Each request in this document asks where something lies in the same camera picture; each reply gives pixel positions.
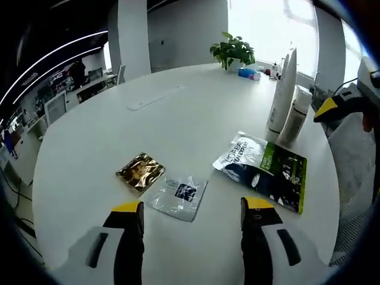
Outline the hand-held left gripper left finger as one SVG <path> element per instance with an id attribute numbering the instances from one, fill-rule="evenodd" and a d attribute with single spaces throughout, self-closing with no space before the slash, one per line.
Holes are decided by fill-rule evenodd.
<path id="1" fill-rule="evenodd" d="M 67 284 L 141 284 L 144 203 L 114 207 L 102 226 L 88 230 L 69 249 Z"/>

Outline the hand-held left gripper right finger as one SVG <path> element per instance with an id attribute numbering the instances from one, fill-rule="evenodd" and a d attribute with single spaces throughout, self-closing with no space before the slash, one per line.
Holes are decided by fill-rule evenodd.
<path id="1" fill-rule="evenodd" d="M 314 243 L 267 200 L 243 197 L 240 213 L 245 284 L 322 284 L 330 275 Z"/>

